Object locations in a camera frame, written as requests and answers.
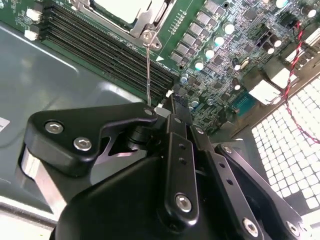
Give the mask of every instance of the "perforated metal panel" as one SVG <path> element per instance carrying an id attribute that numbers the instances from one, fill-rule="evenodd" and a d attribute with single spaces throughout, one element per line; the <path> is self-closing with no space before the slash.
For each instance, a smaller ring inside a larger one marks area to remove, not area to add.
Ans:
<path id="1" fill-rule="evenodd" d="M 307 132 L 320 138 L 320 79 L 293 96 L 290 108 Z M 252 129 L 269 184 L 282 198 L 297 194 L 310 210 L 320 206 L 320 144 L 300 133 L 285 105 Z"/>

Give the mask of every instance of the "capacitor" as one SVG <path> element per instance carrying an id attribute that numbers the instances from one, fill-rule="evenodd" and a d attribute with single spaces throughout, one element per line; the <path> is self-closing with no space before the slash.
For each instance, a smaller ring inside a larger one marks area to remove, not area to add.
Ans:
<path id="1" fill-rule="evenodd" d="M 273 34 L 270 38 L 270 43 L 272 43 L 272 45 L 275 47 L 275 48 L 278 48 L 281 46 L 282 44 L 282 41 L 277 37 L 277 35 Z"/>
<path id="2" fill-rule="evenodd" d="M 240 62 L 239 62 L 238 58 L 232 59 L 231 62 L 232 62 L 233 69 L 234 69 L 235 71 L 239 71 L 240 68 L 241 68 L 241 65 L 240 65 Z"/>
<path id="3" fill-rule="evenodd" d="M 233 89 L 236 91 L 238 91 L 241 88 L 241 85 L 240 85 L 238 78 L 234 77 L 232 79 L 232 86 L 233 86 Z"/>
<path id="4" fill-rule="evenodd" d="M 209 99 L 206 101 L 206 104 L 208 104 L 209 106 L 212 106 L 214 103 L 215 103 L 215 101 L 214 101 L 212 98 L 209 98 Z"/>
<path id="5" fill-rule="evenodd" d="M 313 18 L 317 14 L 317 10 L 309 5 L 305 5 L 301 8 L 301 14 L 307 16 L 308 18 Z"/>
<path id="6" fill-rule="evenodd" d="M 269 42 L 265 42 L 262 46 L 262 48 L 268 53 L 273 54 L 275 52 L 275 49 Z"/>
<path id="7" fill-rule="evenodd" d="M 195 70 L 201 71 L 205 67 L 204 62 L 201 59 L 198 59 L 194 62 L 194 67 L 195 67 Z"/>
<path id="8" fill-rule="evenodd" d="M 284 8 L 288 4 L 288 0 L 276 0 L 275 5 L 278 9 Z"/>
<path id="9" fill-rule="evenodd" d="M 212 59 L 215 56 L 214 49 L 211 46 L 207 47 L 204 50 L 204 54 L 205 54 L 206 59 Z"/>
<path id="10" fill-rule="evenodd" d="M 222 28 L 225 34 L 233 34 L 235 31 L 235 26 L 229 21 L 223 24 Z"/>
<path id="11" fill-rule="evenodd" d="M 188 73 L 181 74 L 180 83 L 186 84 L 188 82 L 189 75 Z"/>
<path id="12" fill-rule="evenodd" d="M 188 108 L 189 108 L 190 112 L 192 112 L 194 110 L 194 107 L 191 105 L 191 103 L 188 104 Z"/>
<path id="13" fill-rule="evenodd" d="M 199 105 L 199 98 L 198 97 L 193 97 L 191 98 L 191 107 L 196 108 Z"/>
<path id="14" fill-rule="evenodd" d="M 214 37 L 214 44 L 217 47 L 222 46 L 225 43 L 225 39 L 221 35 L 217 35 Z"/>

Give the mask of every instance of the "white connector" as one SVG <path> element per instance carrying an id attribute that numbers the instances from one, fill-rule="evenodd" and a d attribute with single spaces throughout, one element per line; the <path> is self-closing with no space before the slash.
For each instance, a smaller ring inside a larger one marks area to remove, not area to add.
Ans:
<path id="1" fill-rule="evenodd" d="M 34 32 L 34 31 L 30 31 L 30 30 L 25 30 L 24 31 L 24 36 L 29 39 L 30 41 L 35 41 L 38 39 L 39 34 Z"/>
<path id="2" fill-rule="evenodd" d="M 41 19 L 42 12 L 33 10 L 32 8 L 28 8 L 26 10 L 25 15 L 30 18 L 32 21 L 38 22 Z"/>

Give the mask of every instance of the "screw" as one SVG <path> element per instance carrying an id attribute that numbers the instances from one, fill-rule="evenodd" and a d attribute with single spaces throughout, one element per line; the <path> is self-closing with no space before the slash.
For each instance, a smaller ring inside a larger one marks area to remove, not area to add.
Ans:
<path id="1" fill-rule="evenodd" d="M 92 147 L 92 144 L 90 142 L 90 140 L 86 137 L 77 137 L 74 141 L 73 141 L 73 145 L 76 149 L 80 150 L 80 151 L 89 151 Z"/>
<path id="2" fill-rule="evenodd" d="M 298 229 L 289 221 L 285 222 L 286 225 L 289 227 L 291 233 L 293 233 L 293 235 L 299 237 L 300 236 L 300 232 L 298 231 Z"/>
<path id="3" fill-rule="evenodd" d="M 204 134 L 204 131 L 200 127 L 196 127 L 195 130 L 200 134 Z"/>
<path id="4" fill-rule="evenodd" d="M 51 134 L 60 134 L 64 130 L 64 127 L 56 121 L 50 121 L 46 123 L 44 128 L 47 132 Z"/>
<path id="5" fill-rule="evenodd" d="M 251 234 L 255 238 L 258 237 L 258 235 L 259 235 L 258 228 L 250 219 L 245 217 L 243 219 L 242 223 L 243 223 L 245 230 L 247 230 L 247 232 L 249 234 Z"/>
<path id="6" fill-rule="evenodd" d="M 181 211 L 185 213 L 189 213 L 191 211 L 192 205 L 186 196 L 181 194 L 177 195 L 175 197 L 175 203 Z"/>
<path id="7" fill-rule="evenodd" d="M 175 117 L 174 120 L 175 120 L 177 123 L 179 123 L 179 124 L 182 123 L 182 121 L 181 121 L 179 118 L 176 118 L 176 117 Z"/>
<path id="8" fill-rule="evenodd" d="M 228 153 L 228 154 L 232 154 L 232 151 L 229 147 L 224 146 L 223 149 Z"/>
<path id="9" fill-rule="evenodd" d="M 145 32 L 145 33 L 143 34 L 143 38 L 144 38 L 145 40 L 150 40 L 151 37 L 152 37 L 151 32 Z"/>
<path id="10" fill-rule="evenodd" d="M 150 116 L 153 114 L 152 111 L 149 109 L 145 109 L 144 112 Z"/>

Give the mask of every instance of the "silver screw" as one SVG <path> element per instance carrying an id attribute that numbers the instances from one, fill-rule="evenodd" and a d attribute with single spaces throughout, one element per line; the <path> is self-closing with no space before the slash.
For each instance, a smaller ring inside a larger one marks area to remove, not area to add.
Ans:
<path id="1" fill-rule="evenodd" d="M 179 124 L 182 123 L 179 118 L 176 118 L 176 117 L 175 117 L 174 120 L 175 120 L 177 123 L 179 123 Z"/>
<path id="2" fill-rule="evenodd" d="M 291 222 L 286 221 L 285 222 L 286 225 L 288 226 L 288 228 L 290 229 L 291 233 L 293 233 L 293 235 L 299 237 L 300 236 L 300 232 L 299 230 L 295 227 L 295 225 L 293 225 Z"/>
<path id="3" fill-rule="evenodd" d="M 204 134 L 204 131 L 200 127 L 196 127 L 195 130 L 200 134 Z"/>
<path id="4" fill-rule="evenodd" d="M 64 127 L 56 121 L 50 121 L 45 124 L 45 130 L 51 134 L 60 134 L 64 130 Z"/>
<path id="5" fill-rule="evenodd" d="M 228 154 L 232 154 L 232 151 L 229 147 L 224 146 L 223 149 L 228 153 Z"/>
<path id="6" fill-rule="evenodd" d="M 181 211 L 185 213 L 189 213 L 191 211 L 192 205 L 190 200 L 186 196 L 181 194 L 177 195 L 175 197 L 175 203 Z"/>
<path id="7" fill-rule="evenodd" d="M 309 237 L 312 237 L 311 227 L 309 225 L 305 225 L 304 223 L 299 222 L 299 226 L 304 233 L 308 234 Z"/>
<path id="8" fill-rule="evenodd" d="M 74 141 L 73 141 L 73 145 L 76 149 L 80 150 L 80 151 L 89 151 L 92 147 L 92 144 L 90 142 L 90 140 L 86 137 L 77 137 Z"/>
<path id="9" fill-rule="evenodd" d="M 247 232 L 249 234 L 251 234 L 255 238 L 258 237 L 258 235 L 259 235 L 258 228 L 250 219 L 245 217 L 243 219 L 242 223 L 243 223 L 245 230 L 247 230 Z"/>
<path id="10" fill-rule="evenodd" d="M 152 111 L 150 111 L 149 109 L 145 109 L 144 112 L 150 116 L 153 114 Z"/>

